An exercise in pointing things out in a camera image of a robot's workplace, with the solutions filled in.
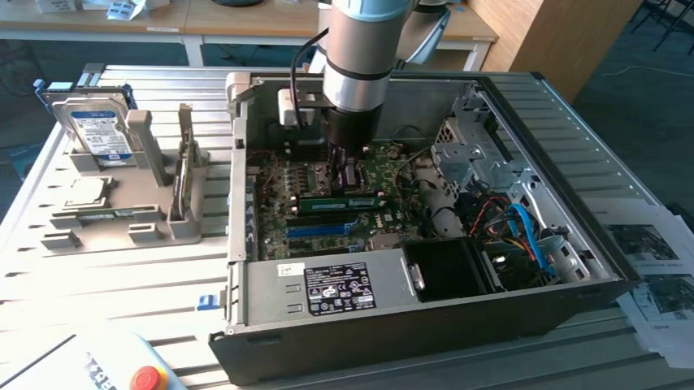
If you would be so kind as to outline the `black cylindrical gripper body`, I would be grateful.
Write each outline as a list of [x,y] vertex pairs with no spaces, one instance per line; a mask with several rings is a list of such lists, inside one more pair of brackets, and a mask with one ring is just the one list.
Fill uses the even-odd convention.
[[338,107],[322,110],[322,132],[330,144],[338,147],[349,158],[354,158],[367,145],[379,127],[383,106],[361,112],[341,110]]

